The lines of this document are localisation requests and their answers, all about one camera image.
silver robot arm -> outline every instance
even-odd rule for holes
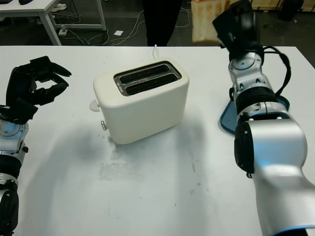
[[[48,57],[31,60],[13,69],[6,91],[6,105],[0,106],[0,236],[11,236],[18,224],[18,176],[25,153],[27,121],[37,111],[35,105],[53,102],[68,83],[59,75],[70,76],[65,68]],[[37,89],[36,81],[52,80],[56,85]]]
[[[261,66],[255,53],[230,62],[233,99],[238,107],[242,106],[239,96],[246,91],[272,91]],[[282,103],[247,106],[245,102],[244,107],[238,114],[235,159],[254,181],[263,235],[286,231],[292,235],[295,229],[315,228],[315,186],[302,172],[307,156],[302,129]]]
[[[230,52],[229,94],[238,115],[235,160],[255,184],[262,233],[306,236],[305,229],[315,228],[315,186],[302,172],[305,135],[281,102],[291,73],[289,60],[276,48],[260,45],[257,18],[248,0],[232,4],[213,24]],[[278,54],[287,67],[276,93],[262,73],[265,53]]]

bread slice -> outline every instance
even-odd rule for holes
[[[212,21],[227,10],[230,0],[192,0],[192,41],[218,42]]]

white table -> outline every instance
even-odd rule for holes
[[[18,0],[13,0],[8,4],[0,4],[0,18],[39,16],[53,45],[61,45],[58,35],[56,34],[56,29],[59,28],[93,28],[106,30],[100,0],[96,0],[98,14],[101,20],[100,25],[56,24],[50,11],[58,2],[59,0],[33,0],[28,4],[20,5]]]
[[[312,109],[315,70],[294,47],[292,79],[283,94],[304,129],[306,177],[315,183]],[[11,69],[48,55],[69,69],[70,87],[40,107],[29,122],[19,177],[20,216],[15,236],[259,236],[255,189],[234,161],[233,137],[218,126],[231,81],[228,53],[217,47],[160,48],[189,74],[180,125],[121,146],[89,109],[95,77],[152,59],[152,48],[0,47],[0,101]],[[267,55],[263,70],[274,89],[285,68]]]

person's leg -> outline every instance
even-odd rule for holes
[[[148,46],[167,46],[182,0],[143,0]]]

white toaster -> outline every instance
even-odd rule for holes
[[[102,127],[114,142],[128,144],[180,123],[188,86],[188,75],[175,61],[156,59],[96,78],[97,101],[90,108],[102,110]]]

